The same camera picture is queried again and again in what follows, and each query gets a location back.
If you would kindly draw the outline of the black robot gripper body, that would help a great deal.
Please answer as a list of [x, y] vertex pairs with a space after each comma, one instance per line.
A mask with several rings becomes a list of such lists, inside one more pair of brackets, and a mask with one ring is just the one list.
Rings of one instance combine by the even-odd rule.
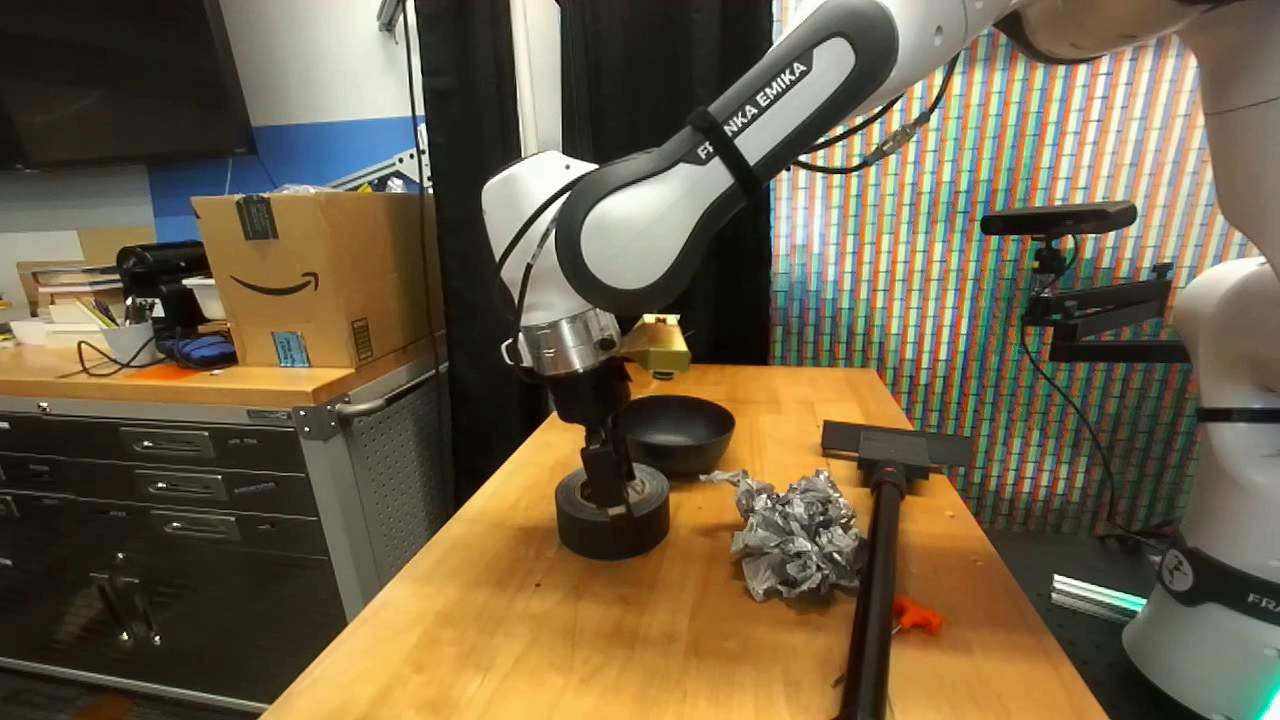
[[589, 449], [605, 449], [610, 458], [624, 452], [617, 414], [632, 401], [632, 392], [627, 392], [627, 367], [621, 360], [605, 360], [572, 377], [551, 377], [547, 396], [565, 426], [584, 427]]

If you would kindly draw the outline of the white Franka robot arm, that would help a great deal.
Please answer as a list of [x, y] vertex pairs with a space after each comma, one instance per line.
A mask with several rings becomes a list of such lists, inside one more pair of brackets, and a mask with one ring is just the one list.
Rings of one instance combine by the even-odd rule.
[[675, 300], [711, 236], [828, 128], [989, 28], [1048, 64], [1153, 36], [1193, 47], [1220, 211], [1257, 244], [1175, 303], [1205, 410], [1197, 506], [1245, 515], [1277, 501], [1280, 0], [818, 0], [671, 139], [608, 165], [537, 153], [480, 191], [496, 275], [521, 303], [509, 360], [589, 434], [589, 506], [621, 507], [632, 480], [610, 434], [621, 322]]

